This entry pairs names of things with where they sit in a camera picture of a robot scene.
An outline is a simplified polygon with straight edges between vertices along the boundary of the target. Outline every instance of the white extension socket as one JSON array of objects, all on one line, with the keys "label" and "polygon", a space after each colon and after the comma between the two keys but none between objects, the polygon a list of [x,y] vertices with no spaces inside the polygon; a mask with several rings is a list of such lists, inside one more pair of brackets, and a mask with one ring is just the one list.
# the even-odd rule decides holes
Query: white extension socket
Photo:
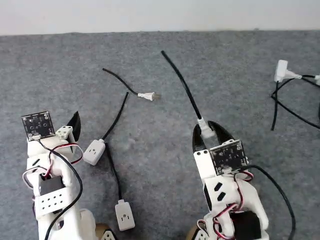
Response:
[{"label": "white extension socket", "polygon": [[118,204],[115,205],[115,214],[120,231],[133,229],[136,226],[130,204],[123,199],[119,200]]},{"label": "white extension socket", "polygon": [[93,140],[83,154],[83,160],[91,165],[96,165],[106,149],[103,139]]}]

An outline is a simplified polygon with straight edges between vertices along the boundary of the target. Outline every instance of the cable connector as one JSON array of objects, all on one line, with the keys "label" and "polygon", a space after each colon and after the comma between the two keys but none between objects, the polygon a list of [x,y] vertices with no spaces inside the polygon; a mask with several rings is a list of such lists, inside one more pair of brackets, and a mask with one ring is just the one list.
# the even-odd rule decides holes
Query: cable connector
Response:
[{"label": "cable connector", "polygon": [[136,226],[130,204],[125,200],[121,199],[115,205],[115,214],[120,231],[133,229]]},{"label": "cable connector", "polygon": [[93,140],[83,154],[83,160],[91,165],[96,165],[106,149],[103,139]]},{"label": "cable connector", "polygon": [[314,79],[316,80],[316,84],[320,86],[320,75],[315,75]]},{"label": "cable connector", "polygon": [[154,91],[153,92],[138,93],[137,96],[140,98],[148,99],[149,101],[153,101],[155,99],[161,98],[161,95],[156,94]]},{"label": "cable connector", "polygon": [[288,69],[288,61],[279,60],[276,66],[274,81],[282,83],[284,79],[301,79],[302,75],[296,74]]},{"label": "cable connector", "polygon": [[207,122],[202,117],[201,119],[197,119],[199,127],[201,129],[201,135],[205,138],[211,138],[215,135],[215,132],[208,126]]}]

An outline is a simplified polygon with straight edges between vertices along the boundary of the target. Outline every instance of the power cord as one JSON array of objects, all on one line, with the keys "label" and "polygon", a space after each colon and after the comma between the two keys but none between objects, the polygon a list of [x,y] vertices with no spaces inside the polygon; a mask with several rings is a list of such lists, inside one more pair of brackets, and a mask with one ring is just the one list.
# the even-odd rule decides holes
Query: power cord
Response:
[{"label": "power cord", "polygon": [[280,194],[281,194],[282,198],[284,199],[284,202],[285,202],[285,204],[286,204],[286,206],[287,206],[287,208],[289,210],[290,216],[291,216],[291,232],[290,232],[288,240],[293,240],[294,236],[295,236],[295,233],[296,233],[296,217],[295,217],[294,211],[293,211],[293,209],[291,207],[291,204],[290,204],[289,199],[287,198],[285,192],[282,190],[282,188],[276,182],[276,180],[274,180],[274,178],[269,173],[267,173],[267,171],[265,171],[262,167],[257,166],[257,165],[247,165],[247,166],[240,167],[239,171],[243,172],[243,171],[245,171],[247,169],[257,169],[257,170],[259,170],[261,173],[263,173],[273,183],[273,185],[280,192]]},{"label": "power cord", "polygon": [[46,234],[45,234],[45,238],[44,240],[48,240],[49,236],[50,236],[50,232],[51,229],[53,228],[53,226],[55,225],[55,223],[57,222],[57,220],[66,212],[68,211],[70,208],[72,208],[77,201],[80,199],[82,192],[83,192],[83,184],[82,184],[82,180],[79,176],[79,174],[77,173],[77,171],[75,170],[75,168],[72,166],[72,164],[64,157],[62,156],[60,153],[56,152],[53,149],[50,149],[48,147],[46,147],[40,140],[38,140],[38,143],[46,150],[50,151],[49,154],[53,153],[54,155],[56,155],[57,157],[59,157],[62,161],[64,161],[64,163],[71,169],[71,171],[74,173],[75,178],[78,180],[79,182],[79,193],[77,194],[77,196],[75,197],[75,199],[68,205],[66,206],[51,222],[51,224],[49,225]]},{"label": "power cord", "polygon": [[[318,85],[317,83],[310,81],[307,78],[313,78],[316,79],[317,76],[314,75],[302,75],[301,76],[301,80],[316,86],[317,88],[320,88],[320,85]],[[282,108],[284,108],[285,110],[287,110],[290,114],[294,115],[295,117],[297,117],[298,119],[300,119],[301,121],[305,122],[306,124],[315,127],[317,129],[320,129],[320,125],[312,123],[308,120],[306,120],[305,118],[303,118],[302,116],[298,115],[297,113],[295,113],[293,110],[291,110],[290,108],[286,107],[282,102],[280,102],[278,100],[278,91],[283,88],[286,84],[290,83],[292,80],[294,80],[296,78],[290,78],[287,81],[285,81],[282,85],[279,86],[280,81],[276,81],[275,82],[275,90],[274,92],[271,94],[271,98],[274,100],[274,114],[273,114],[273,121],[272,121],[272,127],[271,130],[274,131],[275,129],[275,125],[276,125],[276,121],[277,121],[277,114],[278,114],[278,105],[281,106]],[[319,110],[318,110],[318,115],[319,115],[319,120],[320,120],[320,105],[319,105]]]},{"label": "power cord", "polygon": [[103,135],[102,138],[100,138],[99,140],[96,140],[96,139],[93,140],[90,143],[90,145],[87,147],[87,149],[85,150],[85,152],[83,154],[83,160],[85,162],[87,162],[88,164],[96,165],[97,162],[99,161],[99,159],[101,158],[101,156],[103,155],[103,153],[106,149],[105,139],[111,133],[111,131],[114,129],[117,122],[119,121],[119,118],[120,118],[122,111],[125,107],[128,95],[129,95],[129,92],[126,92],[124,100],[121,105],[121,108],[120,108],[118,114],[116,115],[115,120],[114,120],[113,124],[111,125],[111,127],[106,131],[106,133]]},{"label": "power cord", "polygon": [[106,68],[102,68],[103,71],[107,72],[108,74],[111,74],[112,76],[116,77],[125,87],[134,95],[138,96],[139,98],[147,99],[149,101],[153,101],[155,99],[161,98],[160,94],[156,94],[154,91],[153,92],[145,92],[145,93],[140,93],[134,91],[121,77],[119,77],[116,73],[114,73],[111,70],[108,70]]},{"label": "power cord", "polygon": [[186,94],[189,97],[189,100],[191,102],[191,105],[195,111],[195,114],[197,116],[197,121],[199,124],[199,127],[201,128],[201,135],[205,138],[208,139],[210,137],[213,137],[215,135],[215,132],[212,131],[212,129],[208,126],[207,122],[204,120],[204,118],[201,116],[199,108],[194,100],[194,97],[192,96],[192,93],[184,79],[184,77],[182,76],[181,72],[179,71],[179,69],[176,67],[176,65],[171,61],[171,59],[168,57],[168,55],[166,54],[165,51],[161,51],[161,54],[163,55],[163,57],[165,58],[165,60],[170,64],[170,66],[173,68],[173,70],[175,71],[175,73],[177,74],[177,76],[179,77],[185,91]]},{"label": "power cord", "polygon": [[96,165],[101,156],[105,153],[108,160],[109,164],[111,166],[111,169],[113,171],[117,188],[118,188],[118,204],[115,205],[115,214],[119,226],[120,231],[125,231],[128,229],[133,229],[136,224],[134,220],[134,216],[130,207],[129,202],[125,202],[122,198],[122,190],[121,190],[121,184],[120,184],[120,178],[119,175],[116,171],[115,163],[112,158],[111,150],[109,147],[109,144],[106,141],[106,138],[109,136],[111,131],[115,128],[117,122],[120,119],[120,116],[123,112],[123,109],[125,107],[127,98],[128,98],[129,92],[125,94],[124,100],[122,102],[121,108],[116,115],[112,125],[110,128],[106,131],[104,136],[99,139],[99,140],[94,140],[89,147],[85,150],[83,154],[83,159],[85,162],[91,164],[91,165]]},{"label": "power cord", "polygon": [[114,122],[112,123],[111,127],[110,127],[110,128],[108,129],[108,131],[106,131],[106,133],[103,135],[103,137],[102,137],[103,140],[105,140],[105,139],[107,138],[107,136],[111,133],[111,131],[114,129],[114,127],[116,126],[117,122],[119,121],[120,116],[121,116],[121,114],[122,114],[122,111],[123,111],[123,109],[124,109],[124,107],[125,107],[125,104],[126,104],[128,95],[129,95],[129,92],[126,92],[125,97],[124,97],[124,100],[123,100],[122,105],[121,105],[121,108],[120,108],[118,114],[116,115],[115,120],[114,120]]}]

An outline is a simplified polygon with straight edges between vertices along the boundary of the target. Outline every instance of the black cable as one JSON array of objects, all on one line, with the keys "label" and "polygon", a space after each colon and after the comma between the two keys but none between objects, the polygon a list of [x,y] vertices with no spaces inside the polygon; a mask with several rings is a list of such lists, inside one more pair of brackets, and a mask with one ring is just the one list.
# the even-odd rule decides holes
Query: black cable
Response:
[{"label": "black cable", "polygon": [[279,90],[279,82],[277,81],[275,83],[274,114],[273,114],[273,121],[272,121],[271,131],[275,130],[275,125],[276,125],[276,121],[277,121],[277,115],[278,115],[278,90]]},{"label": "black cable", "polygon": [[260,172],[262,172],[274,185],[275,187],[278,189],[278,191],[280,192],[282,198],[284,199],[285,201],[285,204],[286,206],[288,207],[288,210],[289,210],[289,213],[290,213],[290,216],[291,216],[291,232],[290,232],[290,235],[289,235],[289,238],[288,240],[293,240],[294,239],[294,235],[296,233],[296,217],[295,217],[295,214],[294,214],[294,211],[291,207],[291,204],[290,204],[290,201],[289,199],[287,198],[285,192],[281,189],[281,187],[279,186],[279,184],[276,182],[276,180],[273,179],[272,176],[270,176],[269,173],[267,173],[263,168],[261,168],[260,166],[257,166],[257,165],[247,165],[247,166],[242,166],[240,167],[240,171],[245,171],[247,169],[258,169]]},{"label": "black cable", "polygon": [[129,92],[126,92],[125,97],[124,97],[124,100],[123,100],[122,105],[121,105],[121,108],[120,108],[118,114],[116,115],[115,120],[114,120],[114,122],[112,123],[111,127],[110,127],[110,128],[108,129],[108,131],[106,131],[106,133],[103,135],[103,137],[102,137],[103,140],[106,139],[106,137],[111,133],[111,131],[112,131],[112,130],[114,129],[114,127],[116,126],[116,124],[117,124],[117,122],[118,122],[118,120],[119,120],[119,118],[120,118],[120,116],[121,116],[121,113],[122,113],[122,111],[123,111],[123,109],[124,109],[124,106],[125,106],[125,104],[126,104],[128,95],[129,95]]},{"label": "black cable", "polygon": [[119,179],[118,173],[117,173],[116,168],[115,168],[115,163],[114,163],[114,160],[112,158],[110,147],[109,147],[108,143],[105,142],[104,144],[105,144],[106,156],[109,159],[109,163],[111,165],[113,174],[115,176],[116,185],[118,187],[118,197],[119,197],[119,200],[121,200],[122,199],[122,191],[121,191],[120,179]]},{"label": "black cable", "polygon": [[108,74],[111,74],[112,76],[116,77],[123,85],[126,86],[127,89],[129,89],[130,92],[132,92],[134,95],[138,95],[137,92],[135,92],[121,77],[119,77],[117,74],[115,74],[113,71],[110,71],[108,69],[102,68],[103,71],[107,72]]},{"label": "black cable", "polygon": [[78,182],[79,182],[79,193],[78,193],[78,195],[75,197],[75,199],[74,199],[68,206],[66,206],[66,207],[53,219],[53,221],[52,221],[51,224],[49,225],[49,227],[48,227],[48,229],[47,229],[47,231],[46,231],[46,234],[45,234],[45,238],[44,238],[44,240],[48,240],[48,239],[49,239],[49,236],[50,236],[50,231],[51,231],[51,229],[53,228],[53,226],[55,225],[55,223],[57,222],[57,220],[58,220],[66,211],[68,211],[70,208],[72,208],[72,207],[76,204],[76,202],[80,199],[80,197],[81,197],[81,195],[82,195],[82,192],[83,192],[83,185],[82,185],[82,180],[81,180],[79,174],[77,173],[77,171],[75,170],[75,168],[71,165],[71,163],[70,163],[67,159],[65,159],[64,156],[62,156],[60,153],[56,152],[55,150],[52,150],[52,149],[50,149],[50,148],[47,148],[45,145],[43,145],[43,143],[42,143],[40,140],[38,140],[38,142],[41,144],[41,146],[42,146],[44,149],[50,151],[50,153],[53,153],[54,155],[56,155],[56,156],[58,156],[59,158],[61,158],[61,159],[64,161],[64,163],[71,169],[71,171],[74,173],[76,179],[77,179]]},{"label": "black cable", "polygon": [[312,79],[314,79],[316,76],[315,76],[315,75],[308,75],[308,74],[306,74],[306,75],[302,75],[302,77],[303,77],[303,78],[312,78]]},{"label": "black cable", "polygon": [[309,79],[306,79],[305,76],[309,76],[308,78],[311,78],[311,75],[302,75],[302,80],[304,80],[305,82],[310,83],[313,86],[316,86],[317,88],[320,88],[320,85],[316,84],[314,81],[310,81]]},{"label": "black cable", "polygon": [[285,110],[287,110],[287,111],[288,111],[289,113],[291,113],[293,116],[297,117],[298,119],[300,119],[301,121],[305,122],[306,124],[309,124],[309,125],[312,126],[312,127],[315,127],[315,128],[317,128],[317,129],[320,129],[320,126],[319,126],[319,125],[314,124],[314,123],[308,121],[307,119],[303,118],[302,116],[296,114],[294,111],[292,111],[291,109],[289,109],[288,107],[286,107],[285,105],[283,105],[279,100],[278,100],[277,102],[278,102],[278,104],[279,104],[281,107],[283,107]]},{"label": "black cable", "polygon": [[[306,78],[315,78],[315,76],[313,75],[302,75],[302,80],[305,81],[305,82],[308,82],[310,83],[311,85],[314,85],[316,86],[317,88],[320,88],[319,85],[317,85],[316,83],[314,83],[313,81],[310,81],[309,79],[306,79]],[[312,127],[315,127],[317,129],[320,129],[320,125],[317,125],[317,124],[314,124],[308,120],[306,120],[305,118],[303,118],[302,116],[296,114],[294,111],[292,111],[291,109],[289,109],[288,107],[286,107],[283,103],[281,103],[279,100],[278,100],[278,91],[283,88],[286,84],[288,84],[289,82],[291,82],[292,80],[294,80],[296,78],[290,78],[288,79],[286,82],[284,82],[281,86],[279,86],[277,88],[276,86],[276,89],[275,91],[271,94],[271,98],[275,101],[275,106],[276,105],[280,105],[281,107],[283,107],[285,110],[287,110],[289,113],[291,113],[292,115],[294,115],[295,117],[297,117],[298,119],[300,119],[301,121],[305,122],[306,124],[309,124],[310,126]]]},{"label": "black cable", "polygon": [[200,114],[200,111],[199,111],[199,109],[198,109],[198,107],[197,107],[197,104],[196,104],[196,102],[195,102],[195,100],[194,100],[194,97],[192,96],[191,91],[190,91],[190,89],[189,89],[189,87],[188,87],[188,85],[187,85],[184,77],[183,77],[182,74],[180,73],[179,69],[178,69],[178,68],[176,67],[176,65],[171,61],[171,59],[168,57],[168,55],[166,54],[165,51],[162,50],[162,51],[161,51],[161,54],[164,56],[164,58],[167,60],[167,62],[170,64],[170,66],[173,68],[173,70],[175,71],[175,73],[176,73],[176,74],[178,75],[178,77],[180,78],[180,80],[181,80],[181,82],[182,82],[182,85],[183,85],[183,87],[184,87],[184,89],[185,89],[185,91],[186,91],[186,94],[188,95],[188,97],[189,97],[189,99],[190,99],[190,102],[191,102],[191,104],[192,104],[192,107],[193,107],[193,109],[194,109],[194,111],[195,111],[196,116],[198,117],[198,119],[202,119],[201,114]]}]

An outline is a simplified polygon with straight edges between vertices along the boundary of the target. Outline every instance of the power outlet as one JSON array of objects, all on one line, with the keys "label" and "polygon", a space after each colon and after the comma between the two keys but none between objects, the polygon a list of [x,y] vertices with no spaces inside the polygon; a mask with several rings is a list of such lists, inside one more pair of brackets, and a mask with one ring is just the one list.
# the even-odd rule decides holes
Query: power outlet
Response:
[{"label": "power outlet", "polygon": [[116,240],[116,238],[115,238],[115,236],[114,236],[112,231],[107,230],[107,231],[104,232],[101,240]]},{"label": "power outlet", "polygon": [[91,165],[96,165],[106,149],[103,139],[93,140],[83,154],[83,160]]},{"label": "power outlet", "polygon": [[133,229],[136,226],[130,204],[123,199],[119,200],[118,204],[115,205],[115,214],[120,231]]}]

